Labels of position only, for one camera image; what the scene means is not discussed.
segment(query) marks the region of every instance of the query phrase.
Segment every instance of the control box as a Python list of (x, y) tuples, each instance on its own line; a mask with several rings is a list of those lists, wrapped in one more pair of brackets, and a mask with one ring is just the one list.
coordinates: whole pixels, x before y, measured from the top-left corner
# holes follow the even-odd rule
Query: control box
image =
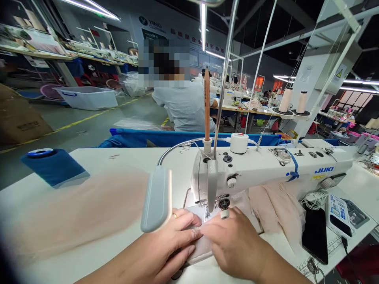
[(350, 239), (353, 234), (347, 204), (333, 194), (328, 195), (326, 202), (326, 226), (339, 236)]

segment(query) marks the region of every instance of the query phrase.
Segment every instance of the cardboard box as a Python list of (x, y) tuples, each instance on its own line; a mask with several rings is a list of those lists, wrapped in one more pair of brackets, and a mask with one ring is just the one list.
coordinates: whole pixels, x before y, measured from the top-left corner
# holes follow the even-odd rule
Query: cardboard box
[(0, 84), (0, 144), (20, 144), (52, 131), (28, 100)]
[(11, 98), (19, 98), (24, 99), (19, 93), (17, 93), (15, 90), (0, 84), (0, 102), (2, 100), (7, 100)]
[(0, 144), (20, 144), (52, 132), (35, 110), (0, 119)]

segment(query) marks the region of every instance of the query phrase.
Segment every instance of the ruler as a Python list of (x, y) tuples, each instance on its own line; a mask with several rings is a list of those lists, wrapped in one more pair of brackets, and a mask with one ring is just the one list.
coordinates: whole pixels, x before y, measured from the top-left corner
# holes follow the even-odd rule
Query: ruler
[[(333, 239), (331, 239), (328, 242), (328, 259), (330, 259), (332, 256), (336, 254), (340, 249), (343, 249), (343, 244), (341, 241), (341, 237), (335, 236)], [(300, 263), (296, 269), (300, 271), (305, 277), (309, 279), (314, 279), (313, 274), (308, 269), (308, 261), (311, 257), (308, 257), (306, 260), (304, 260), (302, 263)], [(315, 260), (316, 265), (322, 269), (323, 264), (320, 263), (316, 258), (313, 258)]]

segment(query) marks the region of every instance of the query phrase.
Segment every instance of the ceiling light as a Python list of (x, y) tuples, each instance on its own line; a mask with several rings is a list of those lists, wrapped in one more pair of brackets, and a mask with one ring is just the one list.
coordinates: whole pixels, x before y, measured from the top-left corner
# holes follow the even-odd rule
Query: ceiling light
[(206, 7), (204, 3), (200, 4), (200, 24), (201, 24), (201, 41), (203, 44), (203, 51), (205, 51), (205, 16)]
[(284, 82), (288, 82), (288, 80), (283, 79), (283, 77), (284, 77), (284, 78), (288, 78), (287, 76), (274, 76), (274, 78), (277, 78), (277, 79), (279, 79), (279, 80), (281, 80), (281, 81), (284, 81)]
[(344, 83), (352, 83), (352, 84), (361, 84), (363, 81), (360, 80), (344, 80)]
[(364, 93), (379, 93), (379, 91), (375, 91), (371, 89), (362, 89), (362, 88), (340, 87), (340, 89), (348, 90), (348, 91), (364, 92)]
[(88, 11), (91, 11), (91, 12), (94, 12), (94, 13), (97, 13), (97, 14), (101, 14), (101, 15), (103, 15), (105, 17), (108, 17), (108, 18), (111, 18), (113, 20), (118, 20), (118, 21), (120, 20), (117, 16), (113, 15), (112, 13), (110, 13), (108, 11), (107, 11), (107, 13), (105, 13), (103, 11), (94, 9), (94, 8), (92, 8), (90, 6), (87, 6), (87, 5), (84, 5), (82, 3), (76, 2), (74, 0), (62, 0), (62, 1), (70, 3), (70, 4), (75, 5), (77, 7), (83, 8), (85, 10), (88, 10)]
[(210, 55), (213, 55), (213, 56), (215, 56), (215, 57), (218, 57), (218, 58), (221, 58), (221, 59), (225, 59), (224, 56), (218, 55), (218, 54), (213, 53), (213, 52), (210, 52), (210, 51), (208, 51), (208, 50), (206, 50), (205, 52), (208, 53), (208, 54), (210, 54)]
[(363, 83), (366, 85), (379, 85), (378, 81), (364, 81)]
[(110, 15), (111, 17), (116, 17), (118, 18), (116, 15), (112, 14), (111, 12), (109, 12), (108, 10), (104, 9), (103, 7), (101, 7), (100, 5), (98, 5), (97, 3), (95, 3), (94, 1), (92, 0), (85, 0), (86, 2), (92, 4), (93, 6), (95, 6), (96, 8), (100, 9), (101, 11), (103, 11), (104, 13)]

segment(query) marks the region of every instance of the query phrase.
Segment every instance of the hand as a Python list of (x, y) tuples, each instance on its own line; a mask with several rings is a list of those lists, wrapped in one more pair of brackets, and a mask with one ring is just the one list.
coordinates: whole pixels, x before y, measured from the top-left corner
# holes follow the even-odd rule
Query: hand
[(191, 244), (202, 237), (200, 218), (185, 210), (173, 209), (178, 217), (171, 216), (160, 230), (143, 234), (110, 262), (81, 279), (77, 284), (163, 284), (185, 263), (195, 250)]
[(205, 223), (201, 232), (212, 241), (212, 251), (227, 274), (259, 282), (274, 249), (263, 240), (250, 220), (237, 207), (229, 208), (230, 217), (220, 215)]

